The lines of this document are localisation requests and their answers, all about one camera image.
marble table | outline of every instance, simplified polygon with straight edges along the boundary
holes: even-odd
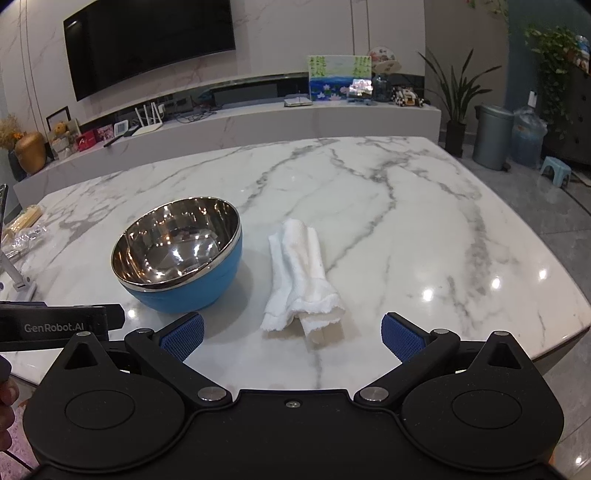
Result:
[[[380,322],[398,312],[463,339],[512,332],[536,358],[591,323],[585,297],[535,233],[454,158],[425,138],[321,138],[229,148],[152,163],[46,196],[47,239],[19,263],[49,305],[120,303],[121,339],[174,319],[138,303],[109,263],[122,231],[146,211],[217,196],[240,211],[238,275],[204,309],[206,339],[186,364],[229,389],[347,388],[396,367]],[[312,345],[298,322],[259,327],[271,289],[267,237],[287,218],[317,229],[327,277],[348,312]],[[0,277],[10,285],[6,274]],[[10,298],[6,288],[0,298]],[[8,353],[34,383],[59,351]]]

flat-screen tv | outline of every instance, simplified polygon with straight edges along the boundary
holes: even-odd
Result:
[[[234,50],[230,0],[97,0],[64,20],[76,99],[193,57]]]

gray tile floor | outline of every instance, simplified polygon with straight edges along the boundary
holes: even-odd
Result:
[[[488,170],[472,160],[470,146],[460,161],[529,224],[591,301],[591,215],[585,211],[591,212],[591,188],[574,182],[567,188],[583,208],[536,170],[518,164],[508,173]],[[544,378],[564,411],[556,468],[568,478],[591,479],[591,332]]]

wall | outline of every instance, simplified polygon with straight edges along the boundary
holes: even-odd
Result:
[[[0,118],[5,118],[8,115],[8,107],[6,105],[6,96],[4,95],[4,87],[2,85],[2,78],[0,77]],[[0,148],[0,184],[8,185],[8,196],[6,199],[5,220],[11,218],[10,213],[18,207],[17,195],[14,193],[14,184],[17,181],[12,175],[10,163],[8,161],[8,152]]]
[[[509,76],[505,104],[512,110],[527,103],[531,90],[538,90],[538,62],[525,44],[523,35],[530,24],[540,28],[565,26],[575,34],[591,38],[591,15],[575,0],[510,0]]]
[[[474,56],[467,70],[469,77],[494,65],[502,65],[501,69],[481,77],[478,81],[482,88],[492,88],[493,91],[480,95],[470,104],[466,131],[474,133],[478,127],[474,105],[504,104],[508,59],[506,24],[501,17],[487,11],[482,0],[477,0],[475,9],[466,5],[466,0],[424,0],[424,5],[427,48],[439,60],[448,80],[451,65],[454,65],[456,74],[461,71],[472,47]],[[425,83],[428,89],[440,92],[436,77],[429,69],[426,72]],[[441,125],[445,129],[449,116],[443,102],[432,93],[427,93],[426,97],[441,109]]]
[[[236,50],[141,74],[76,102],[63,20],[90,0],[15,0],[0,15],[8,108],[27,129],[68,106],[80,122],[173,91],[233,77],[307,70],[306,55],[391,47],[404,73],[424,74],[424,8],[416,0],[230,0]]]

gray trash bin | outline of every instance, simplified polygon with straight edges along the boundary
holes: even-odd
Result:
[[[511,149],[515,115],[496,105],[476,107],[478,132],[474,145],[474,161],[493,170],[502,170]]]

